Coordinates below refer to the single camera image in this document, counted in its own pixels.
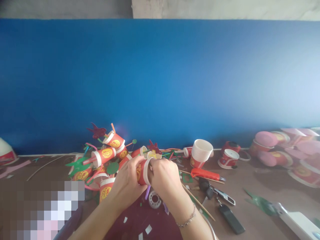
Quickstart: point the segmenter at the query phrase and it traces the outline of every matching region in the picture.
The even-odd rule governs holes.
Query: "wooden stick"
[[[181,185],[183,186],[184,190],[187,191],[187,193],[200,205],[200,207],[209,215],[209,217],[211,217],[211,219],[213,221],[216,221],[211,214],[205,209],[205,207],[195,198],[195,196],[192,195],[192,193],[181,183]]]
[[[188,174],[191,175],[191,173],[189,173],[189,172],[182,171],[182,170],[180,170],[180,169],[179,169],[179,171],[180,171],[180,172],[184,172],[184,173],[188,173]],[[213,182],[218,182],[218,183],[224,184],[224,182],[222,182],[222,181],[217,181],[217,180],[213,180],[213,179],[210,179],[210,178],[204,178],[204,179],[207,179],[207,180],[209,180],[209,181],[213,181]]]

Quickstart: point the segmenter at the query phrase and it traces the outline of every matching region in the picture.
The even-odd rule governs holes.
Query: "yellow circle label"
[[[110,144],[111,147],[120,147],[119,140],[113,140]]]
[[[297,175],[300,175],[302,177],[309,177],[311,176],[311,171],[307,168],[305,168],[304,166],[298,166],[294,172],[297,174]]]
[[[128,151],[123,151],[122,153],[120,153],[120,158],[121,159],[123,159],[123,158],[125,158],[125,156],[127,156],[128,155]]]
[[[78,180],[84,181],[87,179],[88,175],[89,175],[89,173],[87,171],[77,172],[76,175],[74,175],[74,180],[75,181],[78,181]]]
[[[137,180],[139,180],[140,175],[141,175],[141,164],[139,164],[137,167]]]
[[[109,158],[112,155],[113,151],[110,148],[103,149],[101,154],[104,158]]]
[[[102,189],[100,193],[100,202],[108,196],[110,191],[111,187],[105,187],[104,189]]]

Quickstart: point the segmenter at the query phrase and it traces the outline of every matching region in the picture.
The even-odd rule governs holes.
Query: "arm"
[[[152,159],[150,162],[152,171],[149,171],[148,177],[151,186],[166,203],[176,223],[184,224],[191,217],[194,205],[181,186],[177,165],[167,159]],[[213,239],[209,225],[197,209],[192,221],[180,228],[180,232],[184,240]]]
[[[126,162],[118,172],[108,196],[70,236],[68,240],[101,240],[119,215],[146,190],[137,181],[136,169],[144,160],[137,156]]]

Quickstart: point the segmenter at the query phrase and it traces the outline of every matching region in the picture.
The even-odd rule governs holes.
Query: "white object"
[[[274,204],[280,218],[301,240],[319,240],[320,229],[301,212],[288,212],[281,203]]]
[[[146,233],[149,234],[151,232],[151,230],[152,230],[152,227],[149,224],[149,226],[146,228]]]
[[[18,159],[12,147],[0,138],[0,165],[6,166],[16,162]]]

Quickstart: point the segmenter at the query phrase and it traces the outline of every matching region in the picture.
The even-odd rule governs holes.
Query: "white paper scrap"
[[[149,224],[149,226],[146,228],[146,233],[149,234],[151,232],[151,230],[152,230],[152,227]]]

